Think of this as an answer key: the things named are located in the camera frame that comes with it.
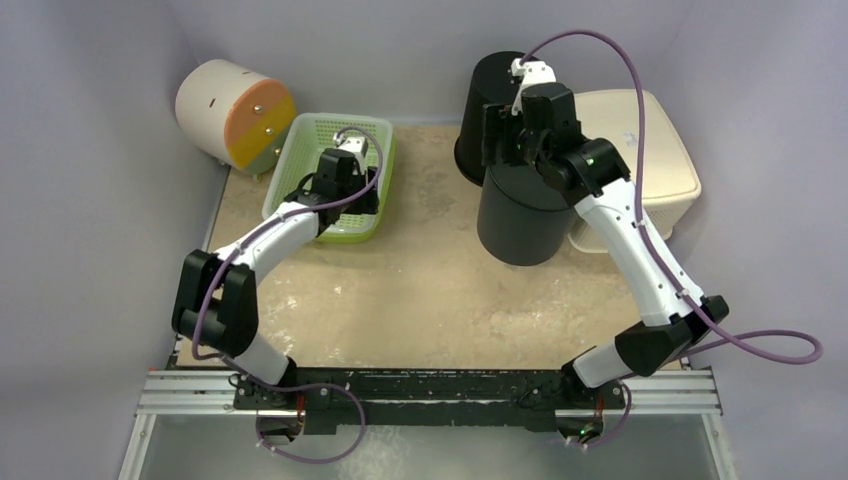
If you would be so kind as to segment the white perforated basket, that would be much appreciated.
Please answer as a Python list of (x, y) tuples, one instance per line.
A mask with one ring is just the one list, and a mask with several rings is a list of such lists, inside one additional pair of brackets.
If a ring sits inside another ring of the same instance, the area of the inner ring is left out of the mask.
[[(381, 201), (388, 199), (395, 157), (393, 125), (386, 119), (338, 113), (303, 113), (289, 129), (277, 165), (271, 178), (261, 214), (268, 218), (292, 192), (298, 182), (315, 170), (319, 155), (334, 145), (333, 136), (347, 126), (367, 130), (377, 140), (384, 154), (383, 169), (378, 180)], [(371, 238), (377, 230), (381, 215), (344, 214), (318, 239), (326, 243), (360, 243)]]

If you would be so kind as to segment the large black plastic bin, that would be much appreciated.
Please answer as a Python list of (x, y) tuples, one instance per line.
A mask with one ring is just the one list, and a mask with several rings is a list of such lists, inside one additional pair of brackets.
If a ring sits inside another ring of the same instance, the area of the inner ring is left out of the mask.
[(518, 86), (513, 83), (511, 65), (523, 56), (521, 51), (497, 51), (480, 59), (473, 68), (453, 154), (459, 172), (475, 185), (481, 186), (485, 175), (482, 163), (483, 108), (488, 104), (513, 103)]

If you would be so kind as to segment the dark blue bin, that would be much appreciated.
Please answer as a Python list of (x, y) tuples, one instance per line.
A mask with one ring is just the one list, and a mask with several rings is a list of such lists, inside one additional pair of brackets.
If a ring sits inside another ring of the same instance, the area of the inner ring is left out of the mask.
[(499, 261), (535, 266), (554, 257), (577, 219), (562, 196), (530, 165), (486, 169), (477, 214), (477, 235)]

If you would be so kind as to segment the cream perforated plastic basket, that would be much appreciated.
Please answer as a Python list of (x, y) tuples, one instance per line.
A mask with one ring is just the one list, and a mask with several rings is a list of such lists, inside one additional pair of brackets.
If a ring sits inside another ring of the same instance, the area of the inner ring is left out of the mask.
[[(646, 138), (642, 198), (647, 216), (663, 239), (701, 194), (701, 182), (676, 128), (656, 97), (645, 90)], [(632, 89), (599, 90), (575, 95), (577, 118), (589, 138), (609, 140), (631, 176), (638, 172), (638, 103)]]

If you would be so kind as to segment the green and white tray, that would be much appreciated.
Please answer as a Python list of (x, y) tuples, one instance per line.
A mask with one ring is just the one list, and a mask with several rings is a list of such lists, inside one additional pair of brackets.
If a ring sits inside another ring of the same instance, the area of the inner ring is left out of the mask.
[(324, 201), (357, 198), (321, 212), (333, 222), (318, 237), (325, 243), (361, 243), (370, 239), (386, 207), (394, 165), (391, 132), (376, 136), (359, 127), (327, 131), (319, 137), (319, 156), (310, 188)]

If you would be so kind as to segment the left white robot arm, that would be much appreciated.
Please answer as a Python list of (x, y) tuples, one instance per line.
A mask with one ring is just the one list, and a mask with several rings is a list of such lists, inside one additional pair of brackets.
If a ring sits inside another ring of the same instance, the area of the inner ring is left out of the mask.
[(207, 346), (260, 382), (272, 408), (297, 399), (288, 356), (259, 332), (258, 286), (284, 259), (323, 234), (342, 215), (371, 215), (379, 208), (379, 166), (341, 148), (324, 150), (307, 174), (261, 224), (215, 252), (196, 249), (183, 263), (171, 317), (172, 329)]

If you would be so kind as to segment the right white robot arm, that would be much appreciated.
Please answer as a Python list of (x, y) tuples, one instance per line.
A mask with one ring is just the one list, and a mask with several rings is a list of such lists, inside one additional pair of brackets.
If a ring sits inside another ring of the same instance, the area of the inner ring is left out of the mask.
[(701, 186), (690, 156), (656, 99), (633, 90), (574, 93), (559, 83), (524, 90), (515, 105), (480, 110), (484, 248), (504, 263), (534, 266), (565, 241), (611, 256), (636, 304), (635, 325), (562, 368), (561, 392), (576, 407), (601, 386), (653, 374), (698, 343), (729, 312), (671, 254), (670, 221), (653, 200), (684, 213)]

